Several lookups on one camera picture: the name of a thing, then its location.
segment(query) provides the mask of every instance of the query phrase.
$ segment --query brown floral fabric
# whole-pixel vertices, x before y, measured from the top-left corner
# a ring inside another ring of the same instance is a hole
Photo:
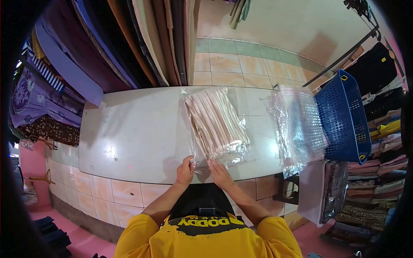
[[[63,124],[49,115],[44,115],[31,124],[18,126],[16,130],[32,142],[36,142],[41,136],[46,140],[50,139],[73,147],[79,145],[80,128]]]

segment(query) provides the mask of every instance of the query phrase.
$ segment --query blue plastic basket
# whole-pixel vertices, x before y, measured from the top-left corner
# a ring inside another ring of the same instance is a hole
[[[371,153],[371,140],[356,80],[339,69],[316,99],[330,141],[325,158],[363,164]]]

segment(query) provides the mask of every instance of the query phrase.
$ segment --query clothing rack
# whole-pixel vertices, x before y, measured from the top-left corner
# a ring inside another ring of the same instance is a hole
[[[344,55],[342,55],[339,59],[337,59],[336,61],[334,61],[331,65],[329,65],[326,69],[324,69],[322,72],[320,72],[319,74],[317,74],[314,78],[312,78],[310,81],[308,81],[306,84],[303,85],[303,87],[306,87],[308,85],[310,85],[313,81],[317,80],[320,76],[322,76],[323,74],[325,74],[326,72],[328,72],[331,68],[333,68],[334,66],[336,66],[339,62],[341,62],[345,57],[347,57],[348,55],[350,55],[353,51],[355,51],[358,47],[361,46],[361,44],[364,43],[364,41],[366,41],[369,37],[376,37],[377,36],[377,40],[380,41],[381,40],[381,34],[379,32],[379,24],[376,20],[376,17],[374,16],[373,12],[370,11],[369,12],[371,14],[371,16],[373,17],[374,21],[376,22],[376,25],[374,26],[374,28],[366,35],[364,36],[364,38],[362,38],[359,42],[357,42],[357,44],[355,44],[349,51],[347,51],[346,53],[344,53]]]

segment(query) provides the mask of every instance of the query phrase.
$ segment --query yellow t-shirt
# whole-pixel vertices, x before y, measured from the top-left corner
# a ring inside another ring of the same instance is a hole
[[[229,217],[187,216],[158,228],[145,214],[133,217],[119,238],[114,258],[303,257],[283,218],[266,218],[255,233]]]

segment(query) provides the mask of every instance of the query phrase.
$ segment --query purple floral fabric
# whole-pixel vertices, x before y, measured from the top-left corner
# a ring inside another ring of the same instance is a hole
[[[38,78],[26,67],[10,105],[14,128],[30,124],[46,114],[59,122],[80,127],[83,113],[83,104],[59,95],[47,81]]]

